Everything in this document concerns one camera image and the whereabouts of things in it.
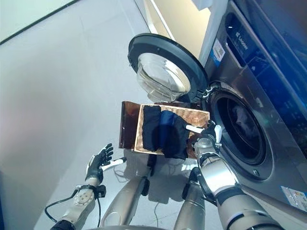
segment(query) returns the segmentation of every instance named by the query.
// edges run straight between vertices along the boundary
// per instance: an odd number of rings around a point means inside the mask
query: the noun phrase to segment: stainless steel front panel
[[[233,13],[243,24],[246,31],[269,60],[275,71],[279,71],[270,55],[262,46],[260,40],[253,33],[244,16],[233,2],[230,2],[226,15]],[[238,172],[239,181],[246,186],[287,203],[281,186],[290,187],[299,191],[307,191],[307,161],[289,129],[279,116],[267,94],[255,78],[248,65],[241,66],[231,48],[227,44],[225,17],[223,18],[217,39],[225,50],[225,55],[219,66],[209,58],[205,70],[210,82],[218,81],[224,84],[221,91],[230,92],[242,101],[252,112],[261,126],[265,137],[266,156],[260,165],[249,165],[236,156],[236,147],[226,144],[227,132],[223,132],[222,154]],[[214,111],[216,105],[211,104],[212,115],[216,122],[220,122],[219,114]]]

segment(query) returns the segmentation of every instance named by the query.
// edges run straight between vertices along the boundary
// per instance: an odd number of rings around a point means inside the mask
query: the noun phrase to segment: navy blue cloth
[[[161,149],[164,149],[166,139],[174,126],[175,119],[178,117],[177,114],[164,110],[161,112],[160,123],[159,123],[159,145]]]
[[[182,117],[178,116],[170,129],[165,141],[165,146],[162,149],[165,158],[183,159],[188,157],[187,143],[189,131],[186,130],[186,125],[189,125]]]

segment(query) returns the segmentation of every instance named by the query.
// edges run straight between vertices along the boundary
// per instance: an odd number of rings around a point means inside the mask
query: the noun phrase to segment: brand logo
[[[238,40],[241,43],[241,45],[243,46],[243,48],[245,50],[248,50],[248,46],[246,45],[245,41],[243,40],[243,38],[241,37],[241,34],[239,32],[236,32],[236,37],[238,38]]]

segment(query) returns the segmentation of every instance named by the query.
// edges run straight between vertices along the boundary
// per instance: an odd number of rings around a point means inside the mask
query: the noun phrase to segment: washing machine
[[[128,59],[153,102],[205,105],[223,129],[221,154],[243,185],[306,212],[307,24],[301,7],[284,0],[229,1],[206,63],[157,34],[135,36]]]

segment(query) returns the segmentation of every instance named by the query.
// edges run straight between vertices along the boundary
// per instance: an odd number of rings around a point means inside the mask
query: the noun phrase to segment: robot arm
[[[231,167],[218,154],[220,143],[214,140],[220,140],[216,137],[220,136],[221,127],[214,125],[215,135],[210,130],[208,133],[203,130],[203,138],[194,145],[199,168],[195,168],[193,173],[206,198],[217,205],[223,228],[282,229],[255,199],[241,190]]]
[[[80,230],[87,216],[95,207],[96,199],[100,205],[99,198],[106,194],[106,187],[100,185],[103,180],[103,171],[126,161],[126,158],[111,161],[112,150],[112,144],[108,144],[97,155],[92,156],[86,167],[85,185],[76,187],[72,205],[51,228],[52,230]]]

